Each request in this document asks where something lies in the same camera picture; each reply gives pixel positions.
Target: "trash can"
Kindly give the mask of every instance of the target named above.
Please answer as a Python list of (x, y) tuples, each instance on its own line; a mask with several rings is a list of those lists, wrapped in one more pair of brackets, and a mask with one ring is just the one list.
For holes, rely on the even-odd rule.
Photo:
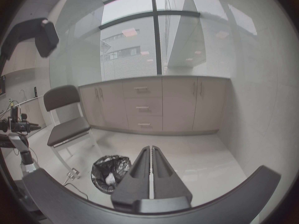
[(92, 182), (101, 192), (111, 194), (130, 167), (131, 161), (128, 157), (119, 155), (101, 157), (92, 165)]

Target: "brown chair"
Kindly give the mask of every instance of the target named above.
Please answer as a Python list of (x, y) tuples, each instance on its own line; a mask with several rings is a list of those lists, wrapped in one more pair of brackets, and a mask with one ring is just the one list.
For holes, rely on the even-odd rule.
[[(79, 176), (67, 165), (67, 163), (59, 155), (58, 151), (66, 149), (72, 156), (68, 147), (76, 144), (82, 140), (90, 139), (92, 145), (96, 146), (99, 150), (101, 156), (103, 156), (98, 144), (96, 143), (94, 137), (92, 136), (91, 127), (83, 117), (82, 110), (80, 107), (80, 96), (75, 86), (64, 85), (57, 88), (53, 88), (44, 94), (44, 103), (46, 110), (48, 111), (54, 128), (51, 131), (47, 145), (52, 149), (57, 158), (62, 162), (62, 164), (73, 174), (76, 178)], [(78, 104), (79, 112), (81, 117), (74, 118), (62, 124), (55, 124), (52, 110), (57, 108), (70, 105), (73, 103)]]

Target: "sink faucet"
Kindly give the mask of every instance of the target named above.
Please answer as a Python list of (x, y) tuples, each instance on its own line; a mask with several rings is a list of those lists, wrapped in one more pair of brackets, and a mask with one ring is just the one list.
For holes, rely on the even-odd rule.
[[(20, 90), (20, 92), (19, 92), (19, 94), (21, 93), (21, 91), (23, 91), (23, 92), (24, 92), (24, 90), (23, 90), (23, 89), (21, 89), (21, 90)], [(27, 99), (26, 99), (25, 92), (24, 92), (24, 96), (25, 96), (25, 101), (26, 101)]]

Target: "floor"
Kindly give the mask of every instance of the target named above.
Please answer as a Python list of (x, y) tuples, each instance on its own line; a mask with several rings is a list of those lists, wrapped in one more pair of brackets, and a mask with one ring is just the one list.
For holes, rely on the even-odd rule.
[[(57, 181), (64, 183), (68, 171), (46, 145), (52, 128), (48, 126), (29, 137), (29, 147), (36, 153), (39, 166)], [(92, 129), (92, 133), (104, 155), (128, 156), (132, 163), (141, 148), (148, 145), (158, 146), (193, 194), (193, 207), (225, 194), (246, 179), (241, 167), (216, 134), (149, 136), (97, 129)], [(66, 150), (59, 153), (70, 167), (80, 172), (80, 178), (68, 182), (86, 193), (92, 202), (113, 208), (110, 195), (99, 191), (91, 181), (92, 164), (100, 158), (98, 150), (89, 140), (75, 144), (69, 147), (69, 150), (73, 156)], [(20, 155), (16, 156), (11, 152), (5, 161), (13, 179), (21, 179)], [(66, 187), (86, 198), (71, 185)]]

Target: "chair backrest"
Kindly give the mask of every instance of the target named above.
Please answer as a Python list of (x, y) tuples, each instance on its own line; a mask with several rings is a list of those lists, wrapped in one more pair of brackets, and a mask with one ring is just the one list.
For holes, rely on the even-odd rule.
[(64, 85), (50, 89), (44, 94), (44, 104), (47, 111), (80, 102), (79, 92), (73, 85)]

